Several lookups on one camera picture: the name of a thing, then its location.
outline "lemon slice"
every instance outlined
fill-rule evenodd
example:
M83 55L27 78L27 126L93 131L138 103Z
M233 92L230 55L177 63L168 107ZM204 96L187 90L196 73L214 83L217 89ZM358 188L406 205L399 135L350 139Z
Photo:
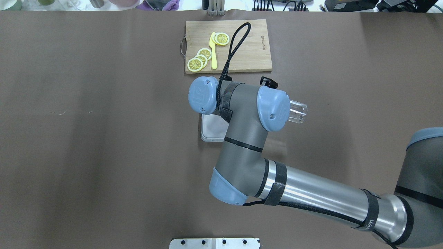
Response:
M227 45L229 43L229 35L226 33L216 33L214 35L214 42L220 46Z
M203 68L203 61L199 58L192 58L188 61L188 69L191 72L198 72Z
M209 48L202 48L202 49L200 49L198 52L197 52L197 55L199 55L199 54L201 54L201 55L204 55L204 56L206 56L206 58L209 60L209 59L211 59L211 57L212 57L212 52L211 52L211 50L209 49Z
M198 54L194 58L199 58L200 60L202 60L202 62L203 62L202 69L206 67L206 64L208 64L208 59L206 58L206 56L204 56L202 54Z

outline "blue joint cap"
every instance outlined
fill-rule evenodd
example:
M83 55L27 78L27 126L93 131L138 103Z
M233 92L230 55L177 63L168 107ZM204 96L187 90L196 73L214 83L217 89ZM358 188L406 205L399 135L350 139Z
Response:
M261 86L257 95L258 116L269 132L281 130L288 120L291 103L286 92Z
M215 198L232 205L243 205L248 198L226 181L215 168L209 183L209 191Z
M202 114L212 114L217 107L218 80L214 77L201 76L189 87L188 101L191 108Z
M443 136L443 127L433 127L433 128L425 128L419 130L416 133L414 133L414 135L412 135L411 142L409 142L408 146L406 147L406 150L408 150L409 146L411 146L413 143L416 143L424 139L439 137L439 136Z

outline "wooden cutting board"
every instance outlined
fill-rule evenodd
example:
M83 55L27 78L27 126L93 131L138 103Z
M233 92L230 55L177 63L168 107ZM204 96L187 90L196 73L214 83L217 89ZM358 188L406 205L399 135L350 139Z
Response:
M199 72L191 72L187 63L201 48L209 48L209 37L212 32L224 32L230 39L234 32L245 22L251 23L251 31L240 48L231 59L229 72L262 72L272 71L271 51L269 49L268 26L266 20L234 20L234 21L189 21L186 22L186 60L187 74L221 73L228 58L229 44L216 45L218 67L211 68L211 61ZM234 40L233 48L246 32L247 27L240 30Z

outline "yellow plastic knife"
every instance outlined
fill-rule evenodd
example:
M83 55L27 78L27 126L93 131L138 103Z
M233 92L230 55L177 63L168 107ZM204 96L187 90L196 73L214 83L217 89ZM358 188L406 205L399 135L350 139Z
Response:
M215 32L212 32L211 36L209 37L209 46L212 49L211 68L217 69L217 57L215 56L215 43L212 40L212 37L214 35L215 35Z

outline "purple cloth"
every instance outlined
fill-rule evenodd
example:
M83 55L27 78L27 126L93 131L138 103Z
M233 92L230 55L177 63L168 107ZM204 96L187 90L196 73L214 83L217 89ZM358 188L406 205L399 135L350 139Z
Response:
M180 0L171 0L169 1L162 10L178 10L179 9L179 1ZM141 10L153 10L146 1L143 1L142 4L136 7Z

